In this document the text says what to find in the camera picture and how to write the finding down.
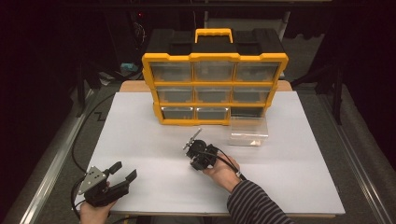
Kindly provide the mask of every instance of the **forearm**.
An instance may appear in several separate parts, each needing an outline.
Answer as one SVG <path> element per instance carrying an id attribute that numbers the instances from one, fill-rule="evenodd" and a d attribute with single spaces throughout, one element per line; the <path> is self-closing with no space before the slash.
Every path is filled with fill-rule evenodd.
<path id="1" fill-rule="evenodd" d="M 294 223 L 260 186 L 248 180 L 233 189 L 227 207 L 236 224 Z"/>

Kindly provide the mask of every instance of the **tool organizer box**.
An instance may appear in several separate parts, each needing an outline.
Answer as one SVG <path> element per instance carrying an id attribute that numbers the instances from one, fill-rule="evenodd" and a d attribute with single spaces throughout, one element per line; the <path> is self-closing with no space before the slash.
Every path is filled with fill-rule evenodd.
<path id="1" fill-rule="evenodd" d="M 154 30 L 142 59 L 161 124 L 261 118 L 288 63 L 273 29 Z"/>

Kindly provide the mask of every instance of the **white table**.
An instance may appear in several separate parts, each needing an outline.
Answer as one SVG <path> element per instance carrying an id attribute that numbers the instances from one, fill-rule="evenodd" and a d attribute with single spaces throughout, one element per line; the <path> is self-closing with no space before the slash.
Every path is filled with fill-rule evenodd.
<path id="1" fill-rule="evenodd" d="M 288 215 L 333 216 L 345 210 L 295 91 L 278 91 L 267 110 L 269 138 L 261 147 L 227 145 L 228 126 L 206 125 L 197 139 L 233 156 L 244 176 L 262 186 Z M 114 213 L 228 215 L 229 193 L 195 171 L 182 150 L 198 126 L 165 126 L 155 118 L 148 92 L 118 92 L 90 166 L 123 167 L 108 179 L 120 183 L 137 170 L 130 193 Z"/>

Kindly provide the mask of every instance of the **gray floor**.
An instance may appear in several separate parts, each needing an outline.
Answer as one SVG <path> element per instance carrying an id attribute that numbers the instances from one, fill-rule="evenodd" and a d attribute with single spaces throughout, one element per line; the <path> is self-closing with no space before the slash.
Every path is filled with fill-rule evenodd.
<path id="1" fill-rule="evenodd" d="M 301 37 L 284 39 L 285 51 L 290 63 L 285 71 L 285 79 L 292 81 L 305 75 L 320 44 L 321 37 L 304 40 Z M 343 125 L 335 125 L 329 113 L 331 95 L 316 95 L 315 84 L 303 84 L 295 88 L 304 107 L 305 114 L 317 139 L 323 158 L 329 167 L 334 184 L 346 209 L 346 214 L 331 219 L 295 217 L 299 223 L 392 223 L 396 220 L 396 174 L 381 153 L 374 138 L 353 104 L 353 100 L 343 89 L 341 120 Z M 108 95 L 118 91 L 120 83 L 103 87 L 92 97 L 96 105 Z M 111 99 L 104 101 L 95 111 L 106 116 Z M 20 223 L 29 208 L 37 189 L 60 148 L 67 144 L 73 132 L 77 109 L 74 108 L 64 122 L 18 200 L 8 213 L 4 223 Z M 78 162 L 87 167 L 104 122 L 92 114 L 78 137 L 75 151 Z M 81 177 L 81 171 L 72 162 L 70 155 L 64 161 L 56 161 L 61 171 L 53 188 L 49 187 L 47 197 L 40 198 L 42 209 L 37 209 L 35 223 L 78 223 L 70 207 L 70 189 Z M 111 221 L 120 216 L 112 216 Z"/>

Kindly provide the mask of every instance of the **yellow handle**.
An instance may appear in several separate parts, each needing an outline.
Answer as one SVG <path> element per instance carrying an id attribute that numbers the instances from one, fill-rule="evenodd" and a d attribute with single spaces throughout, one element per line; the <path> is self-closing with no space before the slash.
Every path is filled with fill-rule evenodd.
<path id="1" fill-rule="evenodd" d="M 231 29 L 221 28 L 221 29 L 196 29 L 195 31 L 195 43 L 198 43 L 199 35 L 227 35 L 230 38 L 230 43 L 233 43 L 233 36 L 231 34 Z"/>

